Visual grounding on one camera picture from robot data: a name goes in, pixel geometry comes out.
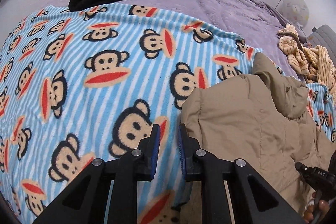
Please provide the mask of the beige puffer jacket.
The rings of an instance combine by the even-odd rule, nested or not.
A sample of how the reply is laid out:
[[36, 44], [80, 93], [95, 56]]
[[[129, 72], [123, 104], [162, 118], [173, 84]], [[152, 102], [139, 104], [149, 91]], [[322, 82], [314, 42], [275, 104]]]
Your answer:
[[326, 169], [335, 144], [307, 110], [308, 87], [281, 75], [263, 53], [252, 73], [195, 89], [184, 102], [181, 121], [200, 146], [220, 159], [245, 159], [302, 213], [311, 188], [295, 163]]

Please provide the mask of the blue striped monkey blanket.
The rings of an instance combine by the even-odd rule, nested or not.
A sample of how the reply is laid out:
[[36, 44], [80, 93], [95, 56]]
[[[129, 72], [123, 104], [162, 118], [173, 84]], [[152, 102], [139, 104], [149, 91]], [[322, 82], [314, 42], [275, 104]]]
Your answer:
[[[243, 37], [192, 16], [113, 3], [49, 6], [1, 48], [1, 197], [33, 223], [94, 159], [118, 160], [161, 128], [157, 171], [139, 183], [139, 223], [200, 223], [200, 184], [184, 182], [178, 126], [195, 89], [252, 73]], [[307, 110], [335, 144], [327, 88], [305, 84]]]

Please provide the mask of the tan striped crumpled garment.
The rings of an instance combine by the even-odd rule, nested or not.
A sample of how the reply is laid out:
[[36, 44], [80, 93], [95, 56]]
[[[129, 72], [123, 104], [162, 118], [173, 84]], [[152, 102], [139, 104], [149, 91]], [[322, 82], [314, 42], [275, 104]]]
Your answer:
[[304, 47], [295, 26], [287, 23], [278, 30], [278, 47], [287, 56], [291, 68], [302, 75], [307, 83], [320, 83], [335, 97], [335, 66], [326, 47]]

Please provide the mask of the purple quilted bedspread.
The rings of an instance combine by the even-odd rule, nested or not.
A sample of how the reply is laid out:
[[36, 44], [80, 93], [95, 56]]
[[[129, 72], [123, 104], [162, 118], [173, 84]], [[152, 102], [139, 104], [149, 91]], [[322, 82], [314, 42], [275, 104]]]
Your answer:
[[142, 4], [174, 11], [200, 19], [226, 31], [241, 35], [249, 46], [261, 48], [286, 76], [297, 77], [287, 58], [278, 48], [277, 31], [281, 17], [265, 3], [256, 0], [126, 0], [126, 4]]

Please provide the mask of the grey quilted headboard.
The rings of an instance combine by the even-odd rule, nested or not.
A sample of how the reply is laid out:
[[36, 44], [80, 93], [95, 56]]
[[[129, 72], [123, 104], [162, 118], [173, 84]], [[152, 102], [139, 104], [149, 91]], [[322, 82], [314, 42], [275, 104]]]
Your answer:
[[323, 46], [329, 51], [335, 52], [335, 32], [327, 25], [324, 24], [314, 30], [308, 37], [307, 42], [312, 46]]

